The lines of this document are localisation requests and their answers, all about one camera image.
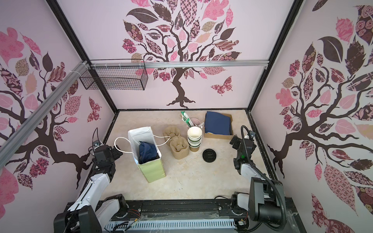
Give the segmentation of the white paper takeout bag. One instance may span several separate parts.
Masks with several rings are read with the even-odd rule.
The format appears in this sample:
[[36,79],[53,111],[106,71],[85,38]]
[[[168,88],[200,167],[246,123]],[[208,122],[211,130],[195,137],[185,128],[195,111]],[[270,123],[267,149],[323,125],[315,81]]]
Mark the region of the white paper takeout bag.
[[127,153],[127,151],[120,149],[117,142],[123,139],[130,144],[129,153],[132,154],[136,165],[149,183],[166,177],[159,147],[167,144],[171,137],[164,136],[166,141],[162,144],[157,144],[156,138],[160,136],[155,135],[152,128],[148,126],[130,130],[128,137],[120,136],[114,140],[114,147],[122,153]]

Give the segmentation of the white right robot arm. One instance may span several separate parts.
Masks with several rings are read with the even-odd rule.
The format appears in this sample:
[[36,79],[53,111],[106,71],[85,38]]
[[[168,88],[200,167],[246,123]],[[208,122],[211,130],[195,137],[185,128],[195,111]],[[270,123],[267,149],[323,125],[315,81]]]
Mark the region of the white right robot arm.
[[284,187],[280,181],[271,180],[260,171],[251,154],[256,145],[251,136],[243,139],[233,136],[230,141],[232,148],[237,150],[234,167],[239,175],[250,180],[248,194],[236,192],[232,196],[234,207],[246,210],[247,216],[256,225],[246,232],[256,230],[261,224],[273,231],[282,231],[287,224],[286,201]]

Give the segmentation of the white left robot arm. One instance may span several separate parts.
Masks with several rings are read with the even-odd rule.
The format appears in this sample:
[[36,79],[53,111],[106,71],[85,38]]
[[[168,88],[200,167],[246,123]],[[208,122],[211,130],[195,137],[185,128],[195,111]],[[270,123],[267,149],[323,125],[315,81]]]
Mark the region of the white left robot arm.
[[128,209],[121,194],[100,201],[100,197],[114,177],[115,160],[120,158],[122,152],[98,140],[93,142],[92,147],[93,170],[88,183],[78,199],[55,217],[55,233],[101,233],[120,209]]

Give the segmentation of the black cup lid stack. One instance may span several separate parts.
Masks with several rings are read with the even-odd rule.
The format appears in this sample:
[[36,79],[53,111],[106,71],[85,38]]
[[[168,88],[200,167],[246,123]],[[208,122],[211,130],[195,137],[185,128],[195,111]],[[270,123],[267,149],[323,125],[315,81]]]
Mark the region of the black cup lid stack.
[[205,149],[203,151],[203,160],[207,163],[212,163],[216,160],[217,154],[213,149]]

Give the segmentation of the single blue napkin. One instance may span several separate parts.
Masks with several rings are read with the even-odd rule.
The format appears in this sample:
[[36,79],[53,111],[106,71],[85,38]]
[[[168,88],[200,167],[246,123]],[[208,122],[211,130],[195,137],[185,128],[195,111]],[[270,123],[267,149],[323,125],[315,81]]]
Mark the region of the single blue napkin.
[[139,164],[145,164],[147,162],[156,160],[159,158],[157,148],[155,144],[140,142],[139,145]]

